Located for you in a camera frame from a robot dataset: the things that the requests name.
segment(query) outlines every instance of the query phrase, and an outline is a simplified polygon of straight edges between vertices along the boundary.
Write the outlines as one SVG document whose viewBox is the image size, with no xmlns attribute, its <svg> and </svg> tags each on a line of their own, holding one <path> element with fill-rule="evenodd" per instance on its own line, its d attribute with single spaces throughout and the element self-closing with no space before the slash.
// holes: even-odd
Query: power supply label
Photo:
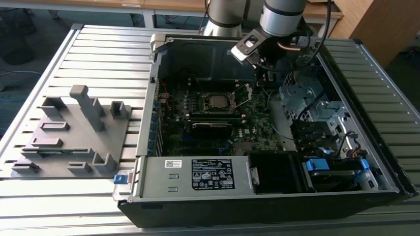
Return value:
<svg viewBox="0 0 420 236">
<path fill-rule="evenodd" d="M 195 190 L 235 189 L 232 159 L 192 160 Z"/>
</svg>

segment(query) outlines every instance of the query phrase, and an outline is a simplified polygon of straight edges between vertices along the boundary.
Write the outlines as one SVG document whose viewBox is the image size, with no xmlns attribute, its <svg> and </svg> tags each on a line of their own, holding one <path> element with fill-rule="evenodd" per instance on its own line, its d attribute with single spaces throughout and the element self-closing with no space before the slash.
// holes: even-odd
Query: copper pipe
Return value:
<svg viewBox="0 0 420 236">
<path fill-rule="evenodd" d="M 278 46 L 286 51 L 300 52 L 302 48 L 299 46 L 284 46 L 280 42 L 278 42 Z"/>
</svg>

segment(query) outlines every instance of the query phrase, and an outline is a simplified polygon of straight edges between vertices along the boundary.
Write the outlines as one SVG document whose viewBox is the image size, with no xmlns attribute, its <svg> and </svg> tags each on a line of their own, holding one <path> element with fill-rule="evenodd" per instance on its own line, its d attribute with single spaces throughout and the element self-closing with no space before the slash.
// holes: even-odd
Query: motherboard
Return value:
<svg viewBox="0 0 420 236">
<path fill-rule="evenodd" d="M 238 156 L 278 150 L 268 95 L 247 81 L 160 81 L 163 156 Z"/>
</svg>

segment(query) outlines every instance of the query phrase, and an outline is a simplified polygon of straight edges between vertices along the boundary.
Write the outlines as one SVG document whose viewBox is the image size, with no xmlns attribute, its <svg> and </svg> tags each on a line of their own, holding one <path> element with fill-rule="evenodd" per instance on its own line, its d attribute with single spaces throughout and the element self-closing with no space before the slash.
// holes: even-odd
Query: red cable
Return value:
<svg viewBox="0 0 420 236">
<path fill-rule="evenodd" d="M 164 85 L 164 89 L 166 89 L 166 103 L 167 103 L 168 109 L 171 110 L 171 106 L 170 106 L 170 102 L 168 102 L 168 88 L 167 88 L 167 84 L 164 83 L 163 80 L 160 80 L 160 82 L 162 82 L 163 85 Z"/>
</svg>

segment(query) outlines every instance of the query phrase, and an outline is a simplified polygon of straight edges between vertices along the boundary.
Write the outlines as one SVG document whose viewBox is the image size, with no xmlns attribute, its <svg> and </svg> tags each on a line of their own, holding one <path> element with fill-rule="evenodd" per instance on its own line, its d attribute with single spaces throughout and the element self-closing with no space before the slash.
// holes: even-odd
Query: barcode sticker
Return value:
<svg viewBox="0 0 420 236">
<path fill-rule="evenodd" d="M 182 160 L 166 160 L 166 168 L 182 168 L 183 161 Z"/>
<path fill-rule="evenodd" d="M 130 7 L 140 7 L 139 4 L 122 4 L 123 6 L 130 6 Z"/>
</svg>

